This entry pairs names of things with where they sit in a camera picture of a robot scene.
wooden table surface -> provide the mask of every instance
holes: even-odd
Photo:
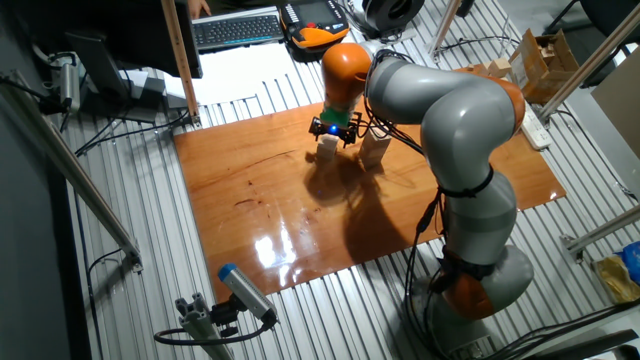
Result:
[[[436,192],[425,159],[393,140],[382,166],[364,171],[360,142],[316,161],[308,133],[322,104],[175,137],[218,301],[218,270],[233,262],[265,293],[306,282],[411,245]],[[358,111],[363,111],[362,104]],[[419,126],[401,126],[419,141]],[[518,208],[565,195],[522,133],[491,164],[511,181]],[[432,226],[421,242],[437,238]]]

white power strip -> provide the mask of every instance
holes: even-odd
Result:
[[[544,126],[542,126],[529,104],[525,102],[525,105],[527,109],[524,114],[524,119],[522,120],[522,132],[524,132],[524,136],[527,137],[531,146],[536,150],[549,147],[549,145],[553,143],[551,135],[549,135]]]

metal bracket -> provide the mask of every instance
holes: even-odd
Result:
[[[580,249],[577,252],[571,252],[571,245],[576,243],[576,238],[571,235],[562,234],[560,235],[560,242],[567,249],[569,255],[573,258],[573,260],[577,264],[581,264],[584,261],[584,249]]]
[[[136,274],[140,274],[142,270],[144,270],[144,266],[142,266],[142,261],[140,258],[131,258],[131,270]]]
[[[438,47],[437,49],[433,50],[433,55],[431,55],[431,60],[433,60],[434,64],[440,63],[440,53],[441,52],[442,52],[442,49],[440,47]]]
[[[451,355],[454,359],[461,360],[477,360],[482,359],[484,354],[480,349],[477,341],[472,342],[471,344],[461,346],[460,348],[451,352]]]

keyboard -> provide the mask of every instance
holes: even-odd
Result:
[[[193,24],[199,52],[284,39],[275,15],[241,17]]]

wooden post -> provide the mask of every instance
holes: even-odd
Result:
[[[184,93],[187,98],[189,115],[191,115],[191,119],[194,123],[199,123],[200,114],[198,111],[198,102],[196,101],[196,94],[193,90],[191,71],[189,70],[189,60],[187,59],[187,51],[184,49],[184,42],[182,41],[182,31],[180,31],[176,4],[174,0],[161,1],[164,18],[167,21],[167,28],[169,29],[169,36],[171,37],[173,53],[176,56],[176,63],[178,64],[178,72],[180,73],[182,86],[184,87]]]

